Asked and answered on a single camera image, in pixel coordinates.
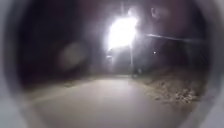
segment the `road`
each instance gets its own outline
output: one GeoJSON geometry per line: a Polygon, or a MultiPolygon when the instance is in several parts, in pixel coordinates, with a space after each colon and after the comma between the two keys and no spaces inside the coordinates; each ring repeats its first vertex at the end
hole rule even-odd
{"type": "Polygon", "coordinates": [[[27,98],[26,119],[31,127],[39,128],[175,128],[188,115],[150,99],[130,79],[49,87],[27,94],[27,98]]]}

